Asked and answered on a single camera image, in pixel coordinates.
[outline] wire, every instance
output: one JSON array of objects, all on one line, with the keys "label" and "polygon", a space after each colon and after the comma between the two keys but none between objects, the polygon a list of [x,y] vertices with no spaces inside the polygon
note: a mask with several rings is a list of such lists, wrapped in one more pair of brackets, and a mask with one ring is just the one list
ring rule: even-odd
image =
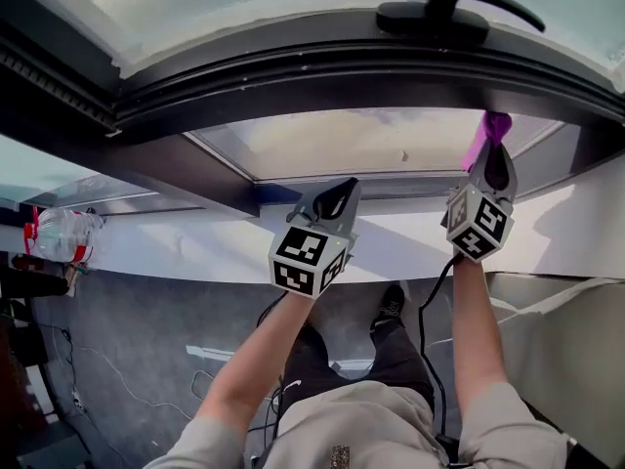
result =
[{"label": "wire", "polygon": [[[100,430],[100,428],[96,425],[96,423],[93,421],[93,419],[87,414],[86,409],[84,409],[84,406],[81,408],[78,406],[78,404],[75,401],[75,396],[74,395],[78,395],[78,397],[80,397],[78,390],[76,389],[76,368],[74,366],[74,359],[73,359],[73,352],[74,352],[74,344],[73,341],[71,339],[71,335],[69,334],[69,330],[66,328],[61,328],[60,326],[56,326],[53,324],[47,324],[47,323],[40,323],[38,321],[30,321],[30,320],[21,320],[21,319],[17,319],[17,318],[13,318],[9,315],[2,315],[4,317],[7,317],[11,320],[14,321],[22,321],[24,323],[29,323],[29,324],[34,324],[36,326],[39,327],[44,327],[44,328],[50,328],[52,329],[52,331],[50,332],[52,334],[52,342],[54,344],[54,348],[55,348],[55,353],[57,354],[57,359],[59,360],[59,364],[61,365],[61,369],[63,370],[63,376],[65,376],[64,374],[64,366],[63,366],[63,359],[61,358],[61,355],[59,354],[59,348],[57,347],[57,338],[55,336],[55,330],[58,330],[63,337],[65,338],[65,340],[69,343],[69,357],[65,358],[65,360],[69,363],[69,365],[71,366],[71,395],[72,395],[72,399],[73,399],[73,404],[76,407],[76,409],[78,410],[79,413],[81,413],[82,415],[84,415],[87,420],[89,421],[89,423],[93,426],[93,428],[98,432],[98,434],[100,435],[100,437],[103,439],[103,441],[108,445],[108,447],[113,450],[118,456],[119,458],[121,458],[121,460],[124,462],[124,464],[127,467],[133,467],[132,464],[130,462],[128,462],[128,459],[126,459],[126,457],[124,457],[124,455],[121,454],[121,452],[115,448],[106,438],[106,436],[103,434],[103,432]],[[80,433],[78,432],[78,430],[72,426],[69,423],[69,418],[71,418],[71,416],[68,416],[67,419],[64,421],[70,428],[72,431],[74,431],[74,433],[78,436],[78,438],[80,439],[80,441],[82,442],[83,446],[85,447],[85,449],[87,451],[89,451],[89,449],[87,448],[85,442],[82,439],[82,436],[80,435]]]},{"label": "wire", "polygon": [[183,415],[184,417],[187,418],[187,420],[192,420],[193,419],[193,417],[191,417],[190,415],[187,415],[186,413],[184,413],[179,406],[176,406],[174,404],[171,404],[171,403],[152,403],[152,402],[149,402],[148,400],[144,400],[143,398],[139,398],[137,395],[135,395],[135,393],[133,393],[130,390],[130,388],[128,387],[128,384],[126,383],[126,379],[124,379],[124,376],[122,375],[122,373],[115,367],[115,365],[108,359],[108,357],[106,355],[102,354],[100,351],[96,351],[94,348],[89,348],[89,347],[84,347],[84,346],[75,346],[75,347],[76,347],[76,349],[79,349],[80,351],[91,351],[92,353],[95,353],[96,355],[98,355],[101,358],[103,358],[108,363],[108,365],[115,371],[115,373],[117,373],[117,375],[119,375],[119,378],[120,378],[122,384],[124,385],[124,387],[126,388],[126,391],[128,391],[128,394],[130,394],[130,396],[132,396],[138,402],[143,403],[143,404],[148,405],[148,406],[152,406],[152,407],[170,406],[171,408],[174,408],[177,411],[179,411],[181,415]]},{"label": "wire", "polygon": [[192,393],[192,394],[193,394],[196,398],[198,398],[201,402],[203,402],[203,401],[204,401],[204,399],[203,399],[201,396],[199,396],[199,395],[195,394],[195,390],[193,389],[193,386],[195,385],[195,379],[197,379],[197,375],[199,375],[200,373],[203,373],[204,375],[209,376],[209,377],[210,377],[211,379],[213,379],[213,380],[215,379],[215,375],[211,375],[210,373],[208,373],[208,372],[207,372],[207,371],[205,371],[205,370],[197,370],[197,371],[193,374],[193,379],[191,380],[191,386],[190,386],[191,393]]},{"label": "wire", "polygon": [[280,295],[277,299],[275,299],[271,304],[269,304],[261,313],[261,315],[258,317],[258,320],[256,321],[256,327],[258,328],[259,326],[261,326],[261,323],[265,320],[265,318],[270,314],[271,310],[277,305],[278,302],[280,302],[284,296],[287,294],[288,292],[286,290],[284,290],[284,292],[282,292],[282,295]]},{"label": "wire", "polygon": [[261,429],[267,429],[268,427],[271,427],[273,425],[275,425],[275,422],[271,424],[265,424],[264,426],[252,427],[251,429],[248,429],[247,432],[252,433],[254,431],[260,431]]},{"label": "wire", "polygon": [[92,420],[92,418],[87,414],[86,411],[82,411],[82,410],[78,410],[80,411],[80,413],[82,413],[87,420],[89,421],[89,423],[93,426],[93,428],[98,432],[98,434],[100,435],[100,437],[103,439],[103,441],[108,445],[108,447],[110,449],[112,449],[115,453],[117,453],[117,455],[119,456],[119,458],[121,458],[124,461],[124,464],[126,464],[128,467],[133,467],[132,464],[128,461],[128,459],[121,454],[121,452],[114,447],[111,443],[108,442],[108,440],[106,439],[106,436],[103,434],[103,432],[100,430],[100,428],[96,425],[96,423]]},{"label": "wire", "polygon": [[[258,317],[258,320],[256,321],[257,328],[261,326],[261,323],[271,313],[273,308],[277,306],[277,303],[280,302],[286,296],[287,293],[288,291],[284,290],[284,292],[282,292],[282,294],[277,299],[275,299],[271,304],[269,304],[263,310],[261,315]],[[284,383],[282,381],[282,375],[278,376],[278,380],[280,382],[280,386],[277,389],[275,389],[275,391],[273,391],[273,393],[271,394],[270,403],[267,405],[267,413],[265,414],[265,426],[263,427],[265,429],[265,431],[263,432],[263,440],[265,443],[265,448],[267,448],[267,428],[273,426],[273,433],[271,435],[271,438],[275,440],[275,438],[277,437],[277,430],[278,430],[278,424],[280,422],[280,417],[282,416],[282,398],[284,396]],[[277,411],[273,407],[273,402],[275,401],[276,397],[279,397],[279,400],[277,403]],[[275,413],[275,422],[271,425],[269,424],[270,409],[273,411],[273,413]]]},{"label": "wire", "polygon": [[421,358],[423,358],[423,361],[428,366],[428,369],[430,370],[430,373],[434,377],[434,380],[437,382],[438,389],[440,390],[440,402],[441,402],[441,409],[442,409],[441,416],[440,416],[440,433],[443,436],[445,436],[445,432],[447,429],[447,396],[445,395],[445,388],[442,385],[442,382],[440,381],[440,378],[438,377],[436,371],[434,370],[434,366],[430,362],[430,359],[426,356],[426,335],[425,335],[425,326],[423,324],[423,312],[436,297],[438,290],[440,289],[440,286],[442,285],[442,282],[444,281],[451,267],[463,258],[464,258],[464,255],[462,253],[458,253],[455,256],[453,256],[453,258],[447,264],[445,264],[445,267],[442,269],[442,272],[440,273],[440,276],[437,279],[437,283],[434,285],[432,292],[430,292],[430,296],[428,297],[425,303],[419,306],[419,354],[421,355]]},{"label": "wire", "polygon": [[64,328],[61,328],[60,326],[54,326],[53,324],[38,323],[37,321],[22,320],[21,318],[15,318],[15,317],[12,317],[11,315],[7,315],[5,313],[3,313],[0,316],[2,316],[4,318],[8,318],[9,320],[20,321],[22,323],[34,324],[34,325],[37,325],[37,326],[43,326],[45,328],[54,328],[54,329],[60,330],[60,331],[64,331],[65,330]]}]

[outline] black shoe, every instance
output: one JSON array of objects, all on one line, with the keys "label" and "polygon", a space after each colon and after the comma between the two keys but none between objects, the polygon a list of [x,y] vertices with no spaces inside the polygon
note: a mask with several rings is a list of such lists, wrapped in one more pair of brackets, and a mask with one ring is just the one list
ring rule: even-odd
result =
[{"label": "black shoe", "polygon": [[382,306],[380,307],[380,314],[375,320],[379,321],[388,318],[400,318],[404,300],[405,298],[401,287],[399,285],[391,285],[384,293]]}]

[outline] water bottle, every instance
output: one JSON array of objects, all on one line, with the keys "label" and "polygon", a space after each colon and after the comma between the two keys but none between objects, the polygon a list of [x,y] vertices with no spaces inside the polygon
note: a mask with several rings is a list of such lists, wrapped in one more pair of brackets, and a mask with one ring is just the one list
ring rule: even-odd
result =
[{"label": "water bottle", "polygon": [[23,227],[26,254],[56,262],[93,260],[102,217],[64,208],[48,208],[34,216],[34,223]]}]

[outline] floor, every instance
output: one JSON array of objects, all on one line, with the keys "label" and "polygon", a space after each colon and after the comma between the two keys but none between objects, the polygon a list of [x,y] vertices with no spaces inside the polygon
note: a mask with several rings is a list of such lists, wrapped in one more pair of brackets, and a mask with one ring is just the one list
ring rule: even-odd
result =
[{"label": "floor", "polygon": [[[387,286],[335,284],[319,299],[311,321],[323,335],[331,361],[373,358],[368,326]],[[411,280],[403,286],[410,299],[403,319],[417,343],[417,308],[434,280]],[[253,331],[260,312],[280,293],[269,285],[93,272],[81,278],[74,298],[35,299],[33,309],[39,322],[70,329],[76,389],[90,418],[72,404],[71,370],[66,361],[69,344],[57,330],[44,330],[50,356],[47,371],[60,406],[83,436],[96,467],[143,467],[165,453],[200,404],[190,389],[194,373],[215,374],[224,364],[194,356],[187,346],[235,351]],[[447,279],[426,312],[427,344],[451,337],[451,305],[451,280]],[[498,312],[499,319],[509,315],[505,310]],[[428,354],[447,392],[447,433],[457,437],[460,419],[451,346],[434,346]],[[195,394],[203,396],[210,380],[198,374]],[[265,424],[267,406],[267,402],[261,406],[252,426]],[[263,436],[262,430],[249,435],[246,462],[263,451]]]}]

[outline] forearm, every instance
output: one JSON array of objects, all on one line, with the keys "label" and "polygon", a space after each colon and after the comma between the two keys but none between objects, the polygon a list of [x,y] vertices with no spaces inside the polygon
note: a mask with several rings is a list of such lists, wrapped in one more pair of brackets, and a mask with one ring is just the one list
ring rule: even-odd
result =
[{"label": "forearm", "polygon": [[506,382],[501,335],[481,264],[463,260],[453,274],[453,360],[461,414],[495,382]]},{"label": "forearm", "polygon": [[217,374],[197,415],[247,431],[282,373],[313,304],[312,299],[288,293]]}]

